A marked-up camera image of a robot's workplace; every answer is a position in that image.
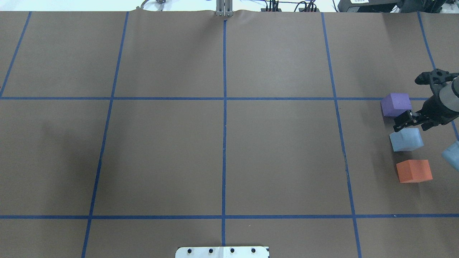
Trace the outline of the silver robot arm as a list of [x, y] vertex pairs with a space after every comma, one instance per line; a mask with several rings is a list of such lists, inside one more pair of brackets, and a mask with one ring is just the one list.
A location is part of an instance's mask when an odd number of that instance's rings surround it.
[[458, 118], [457, 72], [441, 69], [422, 72], [416, 77], [415, 83], [429, 85], [432, 96], [423, 103], [420, 110], [407, 109], [394, 118], [394, 132], [389, 137], [395, 152], [412, 151], [421, 147], [419, 130], [408, 130], [409, 127], [420, 125], [423, 131], [427, 131], [438, 125], [447, 125]]

